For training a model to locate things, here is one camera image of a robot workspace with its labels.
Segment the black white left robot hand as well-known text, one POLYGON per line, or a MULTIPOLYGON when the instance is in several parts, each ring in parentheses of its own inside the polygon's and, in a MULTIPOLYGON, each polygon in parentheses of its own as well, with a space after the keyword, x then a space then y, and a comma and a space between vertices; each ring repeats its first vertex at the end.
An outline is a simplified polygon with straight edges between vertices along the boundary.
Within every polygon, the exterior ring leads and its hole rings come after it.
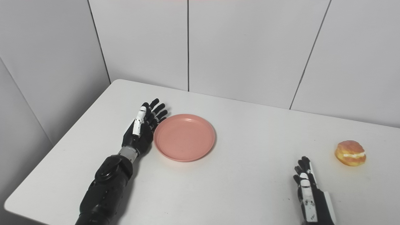
POLYGON ((144 102, 123 136, 122 147, 134 149, 137 156, 144 154, 153 141, 155 129, 167 114, 165 104, 158 98, 151 103, 144 102))

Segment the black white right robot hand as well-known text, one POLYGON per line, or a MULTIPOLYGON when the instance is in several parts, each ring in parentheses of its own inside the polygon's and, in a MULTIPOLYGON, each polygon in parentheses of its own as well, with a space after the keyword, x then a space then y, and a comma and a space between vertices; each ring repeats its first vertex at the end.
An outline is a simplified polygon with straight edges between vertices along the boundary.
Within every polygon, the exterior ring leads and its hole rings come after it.
POLYGON ((335 225, 336 215, 330 195, 322 191, 315 180, 308 157, 303 156, 295 166, 293 176, 297 184, 297 196, 301 205, 303 225, 335 225))

